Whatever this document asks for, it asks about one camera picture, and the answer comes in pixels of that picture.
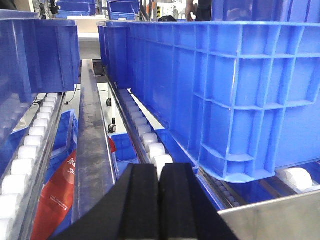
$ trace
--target roller conveyor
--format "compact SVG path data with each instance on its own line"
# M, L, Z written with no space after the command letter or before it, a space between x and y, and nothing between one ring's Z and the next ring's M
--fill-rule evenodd
M41 190L43 188L44 175L47 172L51 151L54 145L54 139L61 117L61 109L64 102L65 93L56 94L54 107L50 107L51 109L47 109L48 107L44 106L46 99L49 98L52 97L47 96L44 99L42 105L32 120L29 129L27 130L19 147L13 154L11 161L9 162L4 174L0 179L0 185L2 187L0 195L1 197L6 196L7 194L21 195L21 200L19 201L20 203L17 202L15 213L13 212L12 216L10 216L11 220L9 225L11 225L11 227L8 228L8 232L6 233L8 239L10 240L29 239L32 233L33 221L37 211ZM41 131L38 131L35 134L33 134L31 131L37 130L35 129L38 128L38 126L35 126L37 119L47 119L46 115L48 115L48 124L47 126L42 127L44 131L41 135L40 144L37 146L27 145L25 139L28 136L39 136L41 134ZM25 174L15 175L11 169L12 163L16 161L16 159L22 158L20 155L24 149L26 149L24 153L25 158L34 160L34 163L31 166L32 169L30 174L27 174L26 172ZM19 180L13 179L17 176L26 176L23 185L20 184Z

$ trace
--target black cable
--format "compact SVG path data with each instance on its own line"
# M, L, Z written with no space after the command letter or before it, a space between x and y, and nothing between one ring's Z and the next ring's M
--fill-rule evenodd
M64 105L68 105L68 104L69 104L69 103L70 103L70 102L75 98L75 95L76 95L76 91L77 91L77 90L79 90L79 89L77 89L77 88L76 88L76 89L74 90L74 93L73 93L73 96L72 96L71 100L70 100L70 101L65 102L65 104L64 104Z

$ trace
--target blue plastic crate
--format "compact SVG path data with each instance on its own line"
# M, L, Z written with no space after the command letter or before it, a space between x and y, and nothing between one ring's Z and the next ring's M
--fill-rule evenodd
M96 0L59 0L59 2L96 4Z
M193 168L197 166L195 161L179 146L179 143L174 140L167 130L159 129L156 130L156 133L176 163L190 163ZM138 164L139 162L128 134L113 134L111 138L116 147L115 167L118 175L121 176L129 163Z
M109 61L109 38L108 38L108 32L105 28L106 22L99 22L98 25L98 32L99 32L99 41L100 41L100 55L101 55L101 61L106 67L109 67L110 61Z
M95 3L58 1L56 5L60 6L58 18L67 14L69 14L68 16L94 16L96 14Z
M74 90L80 54L74 21L0 10L0 35L1 146L38 93Z
M135 20L136 10L139 8L139 2L130 1L109 1L107 4L109 18L111 20L126 19Z
M129 25L133 93L210 175L245 183L320 158L319 24Z
M78 28L72 20L35 22L41 84L37 92L74 91L79 83Z
M129 57L132 56L131 44L127 40L129 24L121 21L101 22L98 27L100 37L101 58L108 66L111 79L116 82L119 89L131 87L131 76L127 72Z
M75 111L68 110L61 114L55 136L45 183L53 176L64 160L77 148L78 120Z
M131 7L132 7L135 14L138 14L139 10L140 10L140 1L139 0L107 0L106 2L107 2L107 4L109 4L109 2L131 3Z
M214 0L211 20L319 23L320 0Z

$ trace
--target dark clothing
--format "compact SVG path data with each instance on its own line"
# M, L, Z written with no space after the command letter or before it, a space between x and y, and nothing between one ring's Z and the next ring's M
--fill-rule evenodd
M15 0L0 0L0 9L17 10Z
M208 22L211 21L211 5L207 8L202 8L198 6L196 11L196 19L197 22Z

